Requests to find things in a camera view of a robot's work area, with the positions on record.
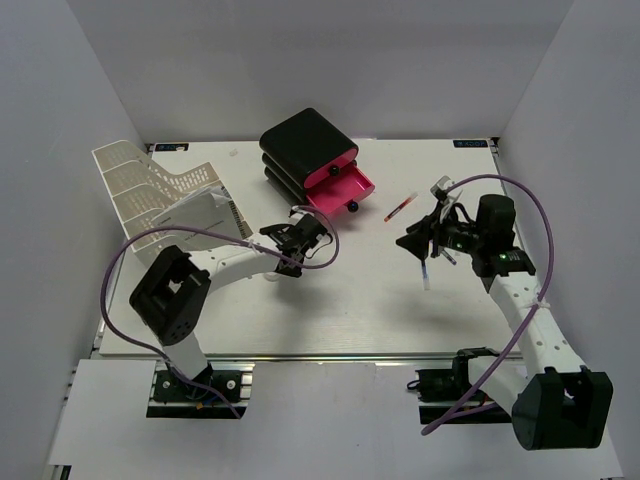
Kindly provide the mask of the white Canon safety booklet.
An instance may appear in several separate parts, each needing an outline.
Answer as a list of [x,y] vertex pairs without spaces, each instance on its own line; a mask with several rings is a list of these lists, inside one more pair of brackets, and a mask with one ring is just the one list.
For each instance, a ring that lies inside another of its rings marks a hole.
[[[247,239],[253,231],[221,183],[202,187],[155,215],[153,227],[188,226],[233,238]],[[163,231],[162,240],[179,245],[183,251],[201,251],[226,244],[226,241],[185,231]]]

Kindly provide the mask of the black pink drawer organizer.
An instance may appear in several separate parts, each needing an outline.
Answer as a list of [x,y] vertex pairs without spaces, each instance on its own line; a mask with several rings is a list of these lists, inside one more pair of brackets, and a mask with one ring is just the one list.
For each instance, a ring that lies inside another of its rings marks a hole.
[[358,166],[359,146],[314,108],[266,130],[259,147],[268,179],[329,216],[357,212],[375,190]]

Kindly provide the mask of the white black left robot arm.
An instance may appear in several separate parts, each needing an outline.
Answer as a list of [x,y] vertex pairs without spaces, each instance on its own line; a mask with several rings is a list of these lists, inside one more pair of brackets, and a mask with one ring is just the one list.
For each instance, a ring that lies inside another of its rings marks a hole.
[[129,304],[179,371],[180,391],[199,399],[211,387],[211,368],[194,333],[207,297],[254,275],[300,277],[307,252],[328,235],[313,215],[296,213],[287,223],[260,229],[242,245],[195,252],[171,245],[158,254]]

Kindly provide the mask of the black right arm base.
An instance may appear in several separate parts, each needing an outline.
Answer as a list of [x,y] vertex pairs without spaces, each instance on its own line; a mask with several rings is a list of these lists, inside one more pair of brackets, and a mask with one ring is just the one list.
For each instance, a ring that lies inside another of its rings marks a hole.
[[[459,350],[447,368],[416,370],[416,378],[406,385],[406,390],[415,393],[419,401],[420,424],[426,426],[443,415],[471,386],[468,380],[468,362],[481,357],[497,357],[499,353],[488,347]],[[493,399],[478,390],[461,408],[471,411],[485,408],[473,415],[447,420],[447,424],[510,424],[511,418]]]

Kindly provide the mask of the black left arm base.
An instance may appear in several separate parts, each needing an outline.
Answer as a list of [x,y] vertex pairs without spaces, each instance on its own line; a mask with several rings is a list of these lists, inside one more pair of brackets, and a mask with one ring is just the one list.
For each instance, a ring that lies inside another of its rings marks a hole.
[[238,420],[249,403],[253,366],[213,362],[203,383],[231,403],[234,412],[210,390],[184,383],[166,365],[158,363],[152,376],[146,417],[151,419]]

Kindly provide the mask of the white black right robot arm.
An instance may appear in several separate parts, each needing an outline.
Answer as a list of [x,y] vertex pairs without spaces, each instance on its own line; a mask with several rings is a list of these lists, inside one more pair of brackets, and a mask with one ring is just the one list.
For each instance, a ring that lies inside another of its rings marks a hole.
[[504,195],[481,196],[474,219],[442,197],[396,244],[421,261],[447,249],[469,255],[517,337],[525,376],[506,364],[492,369],[499,355],[491,349],[466,349],[453,362],[453,390],[466,399],[487,394],[509,414],[526,450],[595,449],[604,435],[613,385],[574,352],[539,299],[535,267],[514,243],[515,218],[514,202]]

